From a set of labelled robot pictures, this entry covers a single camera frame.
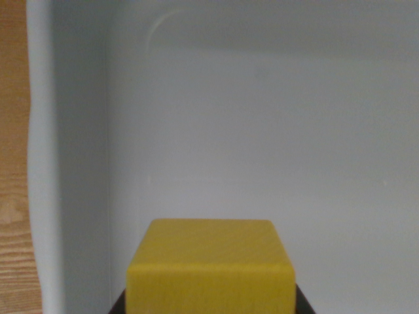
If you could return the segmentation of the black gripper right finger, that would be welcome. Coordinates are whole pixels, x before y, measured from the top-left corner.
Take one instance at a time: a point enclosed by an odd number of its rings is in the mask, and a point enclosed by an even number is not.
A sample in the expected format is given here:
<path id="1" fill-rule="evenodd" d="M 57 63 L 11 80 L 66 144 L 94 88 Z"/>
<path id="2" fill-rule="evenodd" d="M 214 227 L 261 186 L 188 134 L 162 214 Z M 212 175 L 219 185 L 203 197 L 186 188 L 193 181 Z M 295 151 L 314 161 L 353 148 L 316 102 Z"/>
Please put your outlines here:
<path id="1" fill-rule="evenodd" d="M 296 285 L 295 314 L 316 314 L 298 285 Z"/>

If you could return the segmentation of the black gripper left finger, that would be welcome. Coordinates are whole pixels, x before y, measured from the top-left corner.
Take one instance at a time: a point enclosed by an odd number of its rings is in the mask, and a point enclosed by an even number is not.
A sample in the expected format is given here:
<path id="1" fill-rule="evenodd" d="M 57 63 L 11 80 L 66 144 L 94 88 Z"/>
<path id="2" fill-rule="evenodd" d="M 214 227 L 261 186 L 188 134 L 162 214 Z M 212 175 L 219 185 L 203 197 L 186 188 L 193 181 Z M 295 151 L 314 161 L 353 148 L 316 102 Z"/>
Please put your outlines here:
<path id="1" fill-rule="evenodd" d="M 109 314 L 125 314 L 126 313 L 126 296 L 125 290 L 122 291 L 115 304 L 112 306 Z"/>

